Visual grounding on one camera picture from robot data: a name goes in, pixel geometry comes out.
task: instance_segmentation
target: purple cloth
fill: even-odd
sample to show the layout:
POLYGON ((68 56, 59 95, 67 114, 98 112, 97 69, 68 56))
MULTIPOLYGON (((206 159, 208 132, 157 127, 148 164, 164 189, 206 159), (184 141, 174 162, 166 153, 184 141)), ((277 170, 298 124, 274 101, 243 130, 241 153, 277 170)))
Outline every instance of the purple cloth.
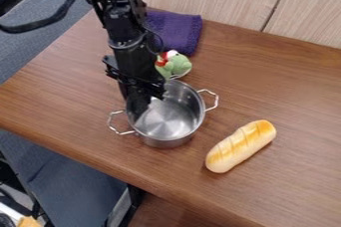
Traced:
MULTIPOLYGON (((165 51, 175 49, 184 55, 191 56, 200 37, 202 19, 200 16, 150 11, 147 16, 147 25, 163 38, 165 51)), ((156 40, 156 44, 159 47, 160 41, 156 40)))

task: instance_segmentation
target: green stuffed toy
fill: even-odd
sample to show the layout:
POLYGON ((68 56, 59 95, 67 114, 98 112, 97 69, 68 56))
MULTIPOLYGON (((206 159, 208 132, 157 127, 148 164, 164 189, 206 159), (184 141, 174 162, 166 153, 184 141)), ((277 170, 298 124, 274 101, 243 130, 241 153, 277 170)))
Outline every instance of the green stuffed toy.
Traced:
POLYGON ((156 62, 157 71, 163 75, 163 77, 168 80, 171 78, 171 71, 173 69, 173 63, 163 59, 163 57, 158 56, 158 60, 156 62))
POLYGON ((188 57, 180 54, 176 50, 170 50, 158 56, 156 69, 166 80, 179 78, 190 72, 192 64, 188 57))
POLYGON ((184 76, 191 70, 191 62, 188 57, 180 54, 176 50, 170 50, 168 52, 168 59, 173 63, 173 68, 171 73, 176 76, 184 76))

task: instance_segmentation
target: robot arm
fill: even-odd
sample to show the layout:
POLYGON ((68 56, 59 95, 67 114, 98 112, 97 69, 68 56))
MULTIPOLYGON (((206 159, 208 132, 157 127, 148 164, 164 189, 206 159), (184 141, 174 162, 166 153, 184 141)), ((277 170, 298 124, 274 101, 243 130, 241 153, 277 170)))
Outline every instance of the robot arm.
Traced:
POLYGON ((114 56, 107 56, 107 75, 119 81, 122 94, 161 99, 164 77, 155 69, 157 54, 151 31, 144 25, 146 3, 142 0, 91 0, 109 34, 114 56))

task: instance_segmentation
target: metal pot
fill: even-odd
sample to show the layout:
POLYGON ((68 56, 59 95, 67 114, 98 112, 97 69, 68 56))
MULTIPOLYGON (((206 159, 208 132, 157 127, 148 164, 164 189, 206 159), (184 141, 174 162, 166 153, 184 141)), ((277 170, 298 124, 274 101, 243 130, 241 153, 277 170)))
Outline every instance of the metal pot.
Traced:
POLYGON ((149 146, 171 148, 189 141, 194 132, 203 122, 206 112, 218 106, 218 95, 202 89, 196 91, 188 84, 177 80, 165 83, 166 92, 161 101, 152 98, 148 108, 137 113, 134 106, 137 100, 127 100, 125 111, 110 113, 108 126, 116 134, 139 134, 143 142, 149 146), (214 106, 206 108, 201 93, 209 93, 215 97, 214 106), (114 124, 114 116, 126 113, 128 121, 134 130, 120 132, 114 124))

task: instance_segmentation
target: bread roll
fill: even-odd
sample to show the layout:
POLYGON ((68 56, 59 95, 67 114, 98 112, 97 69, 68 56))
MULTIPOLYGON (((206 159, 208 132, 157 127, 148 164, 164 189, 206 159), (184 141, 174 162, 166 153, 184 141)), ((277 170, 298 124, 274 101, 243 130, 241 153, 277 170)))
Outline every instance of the bread roll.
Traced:
POLYGON ((212 148, 205 165, 215 173, 224 173, 269 144, 276 134, 275 127, 267 120, 248 123, 212 148))

